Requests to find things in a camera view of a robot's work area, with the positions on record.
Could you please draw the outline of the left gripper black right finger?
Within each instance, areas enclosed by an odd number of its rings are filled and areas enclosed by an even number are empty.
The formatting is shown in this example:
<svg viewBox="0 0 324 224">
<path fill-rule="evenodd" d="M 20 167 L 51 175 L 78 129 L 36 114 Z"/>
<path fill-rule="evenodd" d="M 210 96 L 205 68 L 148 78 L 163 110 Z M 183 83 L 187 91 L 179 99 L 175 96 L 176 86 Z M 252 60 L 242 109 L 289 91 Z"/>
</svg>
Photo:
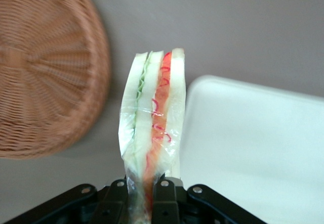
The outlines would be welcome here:
<svg viewBox="0 0 324 224">
<path fill-rule="evenodd" d="M 161 178 L 154 185 L 151 223 L 181 223 L 177 187 L 183 187 L 179 178 Z"/>
</svg>

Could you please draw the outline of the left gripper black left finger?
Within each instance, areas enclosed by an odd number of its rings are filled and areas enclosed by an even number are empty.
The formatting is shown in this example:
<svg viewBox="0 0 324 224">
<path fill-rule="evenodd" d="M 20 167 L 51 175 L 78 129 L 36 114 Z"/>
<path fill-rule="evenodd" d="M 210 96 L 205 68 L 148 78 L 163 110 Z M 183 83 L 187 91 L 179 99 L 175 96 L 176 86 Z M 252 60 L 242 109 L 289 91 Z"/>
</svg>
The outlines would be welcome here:
<svg viewBox="0 0 324 224">
<path fill-rule="evenodd" d="M 99 191 L 100 198 L 90 223 L 128 223 L 128 188 L 125 179 L 119 179 Z"/>
</svg>

